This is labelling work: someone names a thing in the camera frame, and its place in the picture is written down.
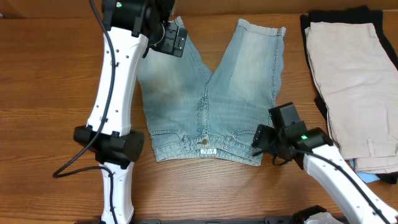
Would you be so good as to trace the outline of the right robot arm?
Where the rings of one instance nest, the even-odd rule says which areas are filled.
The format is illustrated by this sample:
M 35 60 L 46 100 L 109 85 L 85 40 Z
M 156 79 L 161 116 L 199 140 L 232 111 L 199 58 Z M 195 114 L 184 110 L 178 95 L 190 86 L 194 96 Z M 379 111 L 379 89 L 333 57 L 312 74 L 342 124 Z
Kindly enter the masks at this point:
M 397 210 L 383 202 L 349 167 L 320 128 L 307 129 L 293 103 L 271 108 L 272 126 L 260 124 L 255 155 L 270 154 L 280 165 L 295 161 L 329 194 L 348 223 L 397 223 Z

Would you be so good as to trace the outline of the light blue denim shorts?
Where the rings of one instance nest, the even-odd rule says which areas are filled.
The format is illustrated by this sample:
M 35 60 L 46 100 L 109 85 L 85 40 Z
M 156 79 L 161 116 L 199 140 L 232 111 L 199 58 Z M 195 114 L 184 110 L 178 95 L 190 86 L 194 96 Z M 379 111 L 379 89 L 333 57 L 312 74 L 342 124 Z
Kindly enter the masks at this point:
M 217 158 L 259 166 L 252 147 L 270 125 L 282 85 L 285 28 L 240 19 L 216 70 L 187 40 L 181 57 L 149 50 L 137 70 L 144 113 L 158 162 Z

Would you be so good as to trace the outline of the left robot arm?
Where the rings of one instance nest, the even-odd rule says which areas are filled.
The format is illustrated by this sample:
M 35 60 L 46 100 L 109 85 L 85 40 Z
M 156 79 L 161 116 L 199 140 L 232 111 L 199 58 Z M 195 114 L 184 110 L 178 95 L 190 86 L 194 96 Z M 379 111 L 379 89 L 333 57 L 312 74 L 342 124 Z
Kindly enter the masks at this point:
M 131 129 L 139 62 L 149 49 L 181 57 L 187 30 L 169 22 L 175 1 L 103 1 L 99 24 L 104 54 L 95 105 L 74 140 L 95 154 L 102 171 L 104 209 L 99 223 L 132 223 L 132 170 L 144 146 Z

